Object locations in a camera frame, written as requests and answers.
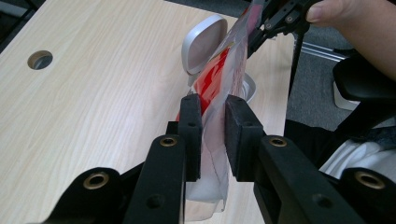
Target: oval container lid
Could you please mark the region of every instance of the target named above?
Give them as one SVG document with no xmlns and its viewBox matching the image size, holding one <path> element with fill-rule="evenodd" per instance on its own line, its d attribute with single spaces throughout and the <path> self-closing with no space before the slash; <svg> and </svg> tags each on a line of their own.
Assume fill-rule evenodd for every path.
<svg viewBox="0 0 396 224">
<path fill-rule="evenodd" d="M 189 31 L 181 47 L 181 61 L 189 75 L 199 74 L 204 69 L 207 61 L 227 35 L 227 26 L 224 18 L 213 15 Z"/>
</svg>

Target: light wood tabletop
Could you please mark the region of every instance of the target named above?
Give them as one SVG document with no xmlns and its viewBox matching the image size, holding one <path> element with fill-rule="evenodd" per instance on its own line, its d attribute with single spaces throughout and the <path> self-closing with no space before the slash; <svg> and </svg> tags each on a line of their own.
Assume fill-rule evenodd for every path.
<svg viewBox="0 0 396 224">
<path fill-rule="evenodd" d="M 42 222 L 81 173 L 144 161 L 189 90 L 183 38 L 213 14 L 162 0 L 47 0 L 0 55 L 0 223 Z M 283 134 L 293 41 L 268 40 L 247 61 L 268 134 Z M 34 70 L 40 50 L 53 60 Z M 230 181 L 225 212 L 203 223 L 263 223 L 252 185 Z"/>
</svg>

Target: plastic bag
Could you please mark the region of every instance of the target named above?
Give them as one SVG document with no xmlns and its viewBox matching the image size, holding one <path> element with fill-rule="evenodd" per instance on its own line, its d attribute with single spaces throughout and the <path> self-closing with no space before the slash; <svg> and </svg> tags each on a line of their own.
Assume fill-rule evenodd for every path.
<svg viewBox="0 0 396 224">
<path fill-rule="evenodd" d="M 229 94 L 241 95 L 248 35 L 260 22 L 262 4 L 263 0 L 251 2 L 191 87 L 201 99 L 204 129 L 201 178 L 186 184 L 186 221 L 210 218 L 225 207 L 229 163 L 224 146 L 224 103 Z"/>
</svg>

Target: fingernail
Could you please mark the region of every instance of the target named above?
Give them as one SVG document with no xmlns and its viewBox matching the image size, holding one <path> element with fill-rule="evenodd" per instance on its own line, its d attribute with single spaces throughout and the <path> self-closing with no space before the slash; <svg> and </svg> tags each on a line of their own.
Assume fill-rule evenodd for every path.
<svg viewBox="0 0 396 224">
<path fill-rule="evenodd" d="M 306 13 L 306 20 L 309 22 L 317 22 L 320 20 L 321 14 L 321 7 L 311 7 L 309 8 L 308 13 Z"/>
</svg>

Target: person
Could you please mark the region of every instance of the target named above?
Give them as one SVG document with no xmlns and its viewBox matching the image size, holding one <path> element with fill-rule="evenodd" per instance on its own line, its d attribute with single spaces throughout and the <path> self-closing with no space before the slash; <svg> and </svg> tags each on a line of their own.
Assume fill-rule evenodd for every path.
<svg viewBox="0 0 396 224">
<path fill-rule="evenodd" d="M 306 20 L 338 30 L 374 67 L 396 81 L 396 6 L 387 0 L 323 0 Z M 364 142 L 287 120 L 291 139 L 321 172 L 340 178 L 349 167 L 374 170 L 396 182 L 396 128 L 374 129 Z"/>
</svg>

